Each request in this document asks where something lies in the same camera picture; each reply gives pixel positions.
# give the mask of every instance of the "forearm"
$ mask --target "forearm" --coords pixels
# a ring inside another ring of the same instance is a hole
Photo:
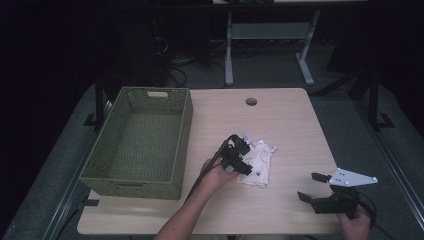
[[[213,192],[199,186],[187,202],[165,223],[155,239],[188,239]]]

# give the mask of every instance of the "white metal stand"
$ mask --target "white metal stand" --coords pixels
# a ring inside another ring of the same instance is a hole
[[[306,55],[314,35],[320,11],[315,11],[310,22],[297,23],[233,23],[231,12],[228,13],[227,23],[227,55],[225,56],[225,84],[232,86],[233,66],[231,61],[232,39],[305,39],[305,45],[296,60],[302,71],[306,84],[313,85]]]

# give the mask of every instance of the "white towel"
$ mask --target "white towel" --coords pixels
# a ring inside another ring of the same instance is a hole
[[[239,183],[265,188],[269,181],[269,169],[272,154],[276,147],[270,148],[263,140],[250,145],[250,152],[243,156],[243,162],[252,165],[252,172],[238,177]]]

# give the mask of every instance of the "dark background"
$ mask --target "dark background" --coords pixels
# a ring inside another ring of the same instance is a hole
[[[216,21],[198,19],[196,14],[175,19],[170,15],[158,27],[152,24],[150,15],[98,9],[108,4],[100,0],[0,2],[0,234],[19,208],[78,100],[96,78],[102,79],[110,98],[123,84],[161,86],[166,81],[167,64],[166,59],[156,57],[158,46],[153,36],[158,31],[175,46],[190,48],[199,58],[208,54],[199,50],[204,49],[202,44],[222,34],[214,31],[221,26],[212,24],[222,23],[220,14]],[[132,7],[144,2],[120,4]],[[314,41],[331,39],[338,43],[329,70],[350,73],[368,67],[378,72],[381,83],[395,94],[422,136],[423,12],[424,3],[418,0],[353,11],[348,18],[331,8],[322,12],[314,37]],[[197,25],[184,28],[187,22],[193,23],[193,18]],[[118,58],[108,50],[118,53]]]

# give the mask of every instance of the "woven storage basket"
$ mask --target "woven storage basket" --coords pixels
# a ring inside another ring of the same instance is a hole
[[[192,116],[188,89],[123,87],[80,180],[105,196],[180,199]]]

